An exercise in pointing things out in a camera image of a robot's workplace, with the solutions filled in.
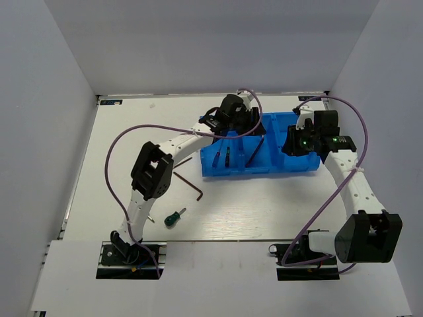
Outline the medium brown hex key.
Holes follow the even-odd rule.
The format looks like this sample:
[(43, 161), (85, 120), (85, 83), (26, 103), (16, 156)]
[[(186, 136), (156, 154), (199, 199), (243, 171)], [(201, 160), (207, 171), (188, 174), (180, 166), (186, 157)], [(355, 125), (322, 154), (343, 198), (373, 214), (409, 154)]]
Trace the medium brown hex key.
[(192, 182), (190, 182), (189, 180), (187, 180), (186, 178), (184, 178), (177, 172), (173, 172), (173, 174), (198, 193), (196, 201), (200, 201), (202, 199), (204, 193), (198, 186), (195, 186)]

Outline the large brown hex key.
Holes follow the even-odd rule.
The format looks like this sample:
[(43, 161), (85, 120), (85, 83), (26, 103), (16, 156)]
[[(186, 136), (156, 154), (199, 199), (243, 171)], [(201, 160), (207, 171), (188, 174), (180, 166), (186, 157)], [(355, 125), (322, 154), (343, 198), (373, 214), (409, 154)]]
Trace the large brown hex key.
[(259, 150), (260, 150), (263, 142), (264, 142), (264, 136), (262, 135), (261, 138), (260, 138), (260, 141), (258, 142), (258, 145), (256, 146), (256, 148), (254, 149), (252, 155), (250, 156), (250, 158), (248, 159), (247, 163), (245, 164), (245, 167), (246, 168), (249, 167), (252, 164), (252, 162), (253, 162), (254, 158), (256, 157), (257, 153), (259, 152)]

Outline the black green precision screwdriver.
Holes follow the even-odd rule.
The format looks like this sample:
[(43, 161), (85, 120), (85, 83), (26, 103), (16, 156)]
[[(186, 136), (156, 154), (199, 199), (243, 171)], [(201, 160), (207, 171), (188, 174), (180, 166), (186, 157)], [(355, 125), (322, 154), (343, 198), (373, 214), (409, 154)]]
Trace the black green precision screwdriver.
[(226, 154), (225, 154), (225, 163), (224, 163), (226, 168), (229, 168), (229, 165), (230, 165), (230, 155), (231, 155), (231, 149), (230, 147), (227, 147)]

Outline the small brown hex key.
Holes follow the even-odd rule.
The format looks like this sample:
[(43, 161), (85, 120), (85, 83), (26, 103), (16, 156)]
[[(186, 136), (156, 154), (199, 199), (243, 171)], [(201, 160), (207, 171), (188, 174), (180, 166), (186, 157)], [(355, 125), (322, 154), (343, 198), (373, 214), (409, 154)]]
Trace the small brown hex key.
[(192, 157), (186, 158), (186, 159), (182, 160), (181, 162), (177, 163), (176, 165), (174, 165), (173, 168), (179, 167), (179, 166), (183, 165), (184, 163), (186, 163), (186, 162), (188, 162), (192, 159), (193, 159)]

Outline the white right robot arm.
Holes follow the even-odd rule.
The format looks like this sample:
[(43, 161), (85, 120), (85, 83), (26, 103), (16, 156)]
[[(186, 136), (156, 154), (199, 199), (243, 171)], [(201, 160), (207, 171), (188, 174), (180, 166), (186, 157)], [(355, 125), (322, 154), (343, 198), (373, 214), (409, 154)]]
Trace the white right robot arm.
[(333, 177), (348, 215), (338, 232), (303, 233), (307, 241), (299, 245), (299, 257), (308, 264), (322, 255), (335, 256), (344, 264), (390, 262), (403, 222), (376, 198), (352, 138), (340, 134), (337, 111), (300, 106), (295, 114), (298, 119), (288, 127), (283, 153), (293, 157), (316, 153)]

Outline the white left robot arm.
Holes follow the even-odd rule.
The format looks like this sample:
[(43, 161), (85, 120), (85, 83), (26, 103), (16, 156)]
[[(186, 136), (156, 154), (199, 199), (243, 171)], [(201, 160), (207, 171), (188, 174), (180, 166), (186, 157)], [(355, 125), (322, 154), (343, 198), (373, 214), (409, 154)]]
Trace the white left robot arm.
[(176, 137), (159, 144), (146, 142), (130, 172), (131, 198), (123, 208), (124, 220), (111, 233), (117, 256), (127, 264), (139, 258), (143, 228), (155, 201), (170, 188), (173, 168), (194, 152), (211, 145), (218, 139), (228, 139), (234, 131), (235, 139), (262, 135), (262, 106), (251, 106), (257, 96), (242, 88), (237, 94), (228, 94), (218, 107), (209, 109), (190, 129), (178, 128)]

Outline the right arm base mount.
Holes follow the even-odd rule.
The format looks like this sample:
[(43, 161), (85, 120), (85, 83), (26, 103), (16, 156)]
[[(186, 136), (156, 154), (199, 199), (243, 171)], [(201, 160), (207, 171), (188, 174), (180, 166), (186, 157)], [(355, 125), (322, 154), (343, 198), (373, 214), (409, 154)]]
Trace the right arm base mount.
[(336, 258), (321, 260), (322, 253), (310, 251), (307, 242), (297, 243), (282, 265), (289, 243), (275, 243), (268, 248), (276, 260), (278, 281), (336, 281), (340, 279)]

